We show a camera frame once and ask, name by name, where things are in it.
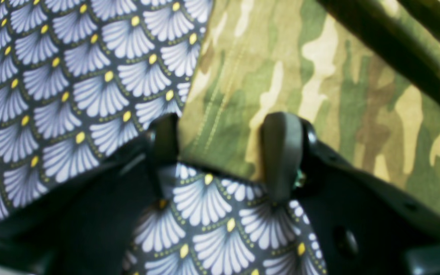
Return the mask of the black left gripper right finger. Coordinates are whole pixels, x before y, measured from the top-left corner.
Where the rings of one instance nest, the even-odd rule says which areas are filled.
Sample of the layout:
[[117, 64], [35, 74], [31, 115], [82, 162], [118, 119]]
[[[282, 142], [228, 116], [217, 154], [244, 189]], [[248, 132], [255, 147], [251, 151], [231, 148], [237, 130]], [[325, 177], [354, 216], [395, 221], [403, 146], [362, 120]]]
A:
[[273, 202], [307, 213], [330, 275], [440, 275], [440, 216], [395, 186], [353, 167], [287, 112], [260, 129]]

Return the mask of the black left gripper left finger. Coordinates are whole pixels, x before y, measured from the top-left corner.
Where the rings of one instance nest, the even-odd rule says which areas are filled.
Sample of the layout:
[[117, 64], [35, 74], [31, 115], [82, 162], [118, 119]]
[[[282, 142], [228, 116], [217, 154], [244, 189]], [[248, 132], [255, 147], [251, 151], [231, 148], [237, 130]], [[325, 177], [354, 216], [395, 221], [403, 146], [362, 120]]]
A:
[[172, 193], [178, 115], [155, 119], [99, 167], [0, 222], [0, 266], [35, 275], [118, 275], [140, 214]]

